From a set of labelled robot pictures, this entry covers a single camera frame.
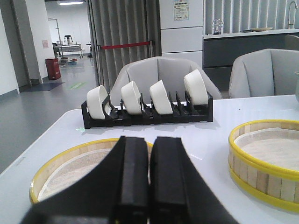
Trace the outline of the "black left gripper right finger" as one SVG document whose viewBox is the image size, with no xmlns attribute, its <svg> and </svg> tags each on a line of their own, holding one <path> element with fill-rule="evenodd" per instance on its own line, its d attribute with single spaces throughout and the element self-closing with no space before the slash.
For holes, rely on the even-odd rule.
<svg viewBox="0 0 299 224">
<path fill-rule="evenodd" d="M 152 224 L 237 223 L 198 173 L 180 138 L 155 140 L 149 199 Z"/>
</svg>

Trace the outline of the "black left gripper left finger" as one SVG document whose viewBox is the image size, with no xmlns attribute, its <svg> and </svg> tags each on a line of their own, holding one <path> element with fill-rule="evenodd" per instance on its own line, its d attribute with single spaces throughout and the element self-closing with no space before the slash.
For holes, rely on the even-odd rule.
<svg viewBox="0 0 299 224">
<path fill-rule="evenodd" d="M 148 148 L 122 136 L 88 174 L 31 207 L 23 224 L 145 224 L 148 218 Z"/>
</svg>

